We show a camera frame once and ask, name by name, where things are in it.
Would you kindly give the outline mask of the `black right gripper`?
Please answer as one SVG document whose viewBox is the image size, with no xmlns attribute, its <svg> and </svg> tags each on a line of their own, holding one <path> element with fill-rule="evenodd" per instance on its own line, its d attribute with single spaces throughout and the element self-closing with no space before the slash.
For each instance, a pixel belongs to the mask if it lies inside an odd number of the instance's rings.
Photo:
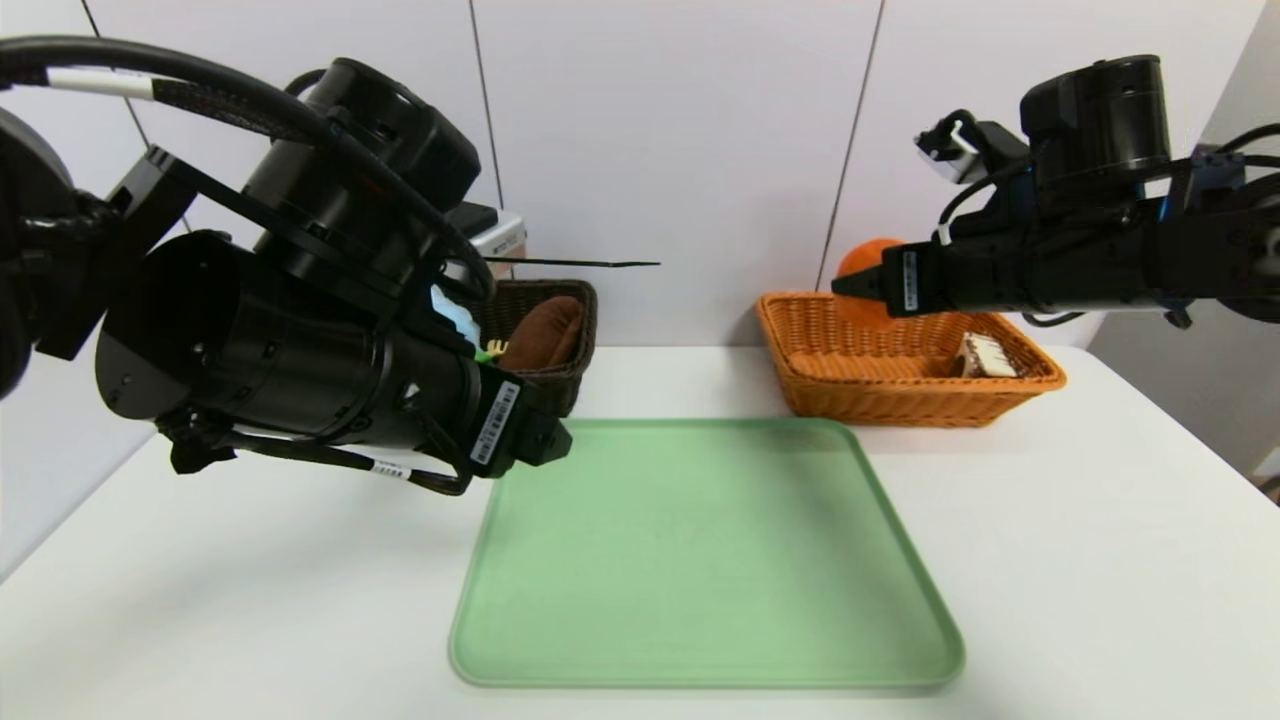
<svg viewBox="0 0 1280 720">
<path fill-rule="evenodd" d="M 1024 255 L 1036 240 L 1036 225 L 960 217 L 934 234 L 928 242 L 886 250 L 883 268 L 840 272 L 831 291 L 867 301 L 886 299 L 890 315 L 905 318 L 1029 306 Z"/>
</svg>

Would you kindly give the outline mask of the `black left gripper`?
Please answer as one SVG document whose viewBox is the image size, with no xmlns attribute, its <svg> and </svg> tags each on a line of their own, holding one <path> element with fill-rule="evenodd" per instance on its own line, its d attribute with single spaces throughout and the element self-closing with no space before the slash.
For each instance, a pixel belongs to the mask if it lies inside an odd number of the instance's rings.
<svg viewBox="0 0 1280 720">
<path fill-rule="evenodd" d="M 573 437 L 554 413 L 522 411 L 525 384 L 483 360 L 465 334 L 443 329 L 421 338 L 389 329 L 381 342 L 378 445 L 449 462 L 458 457 L 476 477 L 502 477 L 515 459 L 541 466 L 566 457 Z"/>
</svg>

